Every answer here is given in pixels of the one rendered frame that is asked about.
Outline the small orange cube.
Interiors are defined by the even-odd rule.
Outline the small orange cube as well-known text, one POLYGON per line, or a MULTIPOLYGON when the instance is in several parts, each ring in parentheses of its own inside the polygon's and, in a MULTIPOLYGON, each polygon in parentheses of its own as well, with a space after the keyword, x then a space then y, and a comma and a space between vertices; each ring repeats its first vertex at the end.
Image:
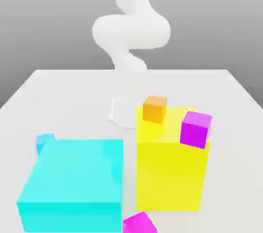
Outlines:
POLYGON ((148 96, 143 102, 143 120, 162 123, 166 116, 167 98, 148 96))

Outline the small purple cube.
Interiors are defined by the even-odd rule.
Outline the small purple cube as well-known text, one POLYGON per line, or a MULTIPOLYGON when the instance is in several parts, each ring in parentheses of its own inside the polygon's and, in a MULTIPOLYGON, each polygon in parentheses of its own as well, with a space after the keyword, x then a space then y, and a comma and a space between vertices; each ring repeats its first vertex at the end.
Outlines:
POLYGON ((180 143, 205 149, 211 121, 209 114, 187 111, 181 124, 180 143))

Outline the small light blue cube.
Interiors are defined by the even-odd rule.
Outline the small light blue cube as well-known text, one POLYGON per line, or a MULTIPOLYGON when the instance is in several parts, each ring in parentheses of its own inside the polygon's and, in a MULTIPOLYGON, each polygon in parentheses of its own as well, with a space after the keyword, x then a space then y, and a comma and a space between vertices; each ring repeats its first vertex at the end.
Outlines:
POLYGON ((37 138, 36 138, 37 155, 40 155, 40 153, 44 147, 44 144, 49 140, 54 140, 54 134, 49 133, 49 134, 42 134, 42 135, 37 136, 37 138))

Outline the small magenta cube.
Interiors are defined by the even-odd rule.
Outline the small magenta cube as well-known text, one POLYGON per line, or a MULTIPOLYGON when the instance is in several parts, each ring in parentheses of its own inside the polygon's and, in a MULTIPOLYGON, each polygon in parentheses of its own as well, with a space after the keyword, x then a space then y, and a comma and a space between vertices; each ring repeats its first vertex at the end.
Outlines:
POLYGON ((145 211, 123 221, 122 233, 157 233, 157 228, 145 211))

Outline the large yellow box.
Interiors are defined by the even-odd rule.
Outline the large yellow box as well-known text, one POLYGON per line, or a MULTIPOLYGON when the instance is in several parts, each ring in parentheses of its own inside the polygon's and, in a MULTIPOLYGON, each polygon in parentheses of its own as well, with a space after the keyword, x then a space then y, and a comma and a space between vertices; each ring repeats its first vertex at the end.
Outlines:
POLYGON ((180 143, 181 123, 194 107, 168 107, 162 123, 136 109, 138 211, 198 211, 210 142, 204 149, 180 143))

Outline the large cyan box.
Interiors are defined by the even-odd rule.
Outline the large cyan box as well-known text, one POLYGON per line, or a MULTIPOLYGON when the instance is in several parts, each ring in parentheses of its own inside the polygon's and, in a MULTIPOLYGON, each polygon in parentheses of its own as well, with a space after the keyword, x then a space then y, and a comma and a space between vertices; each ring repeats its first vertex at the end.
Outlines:
POLYGON ((121 139, 45 143, 17 200, 26 233, 120 233, 121 139))

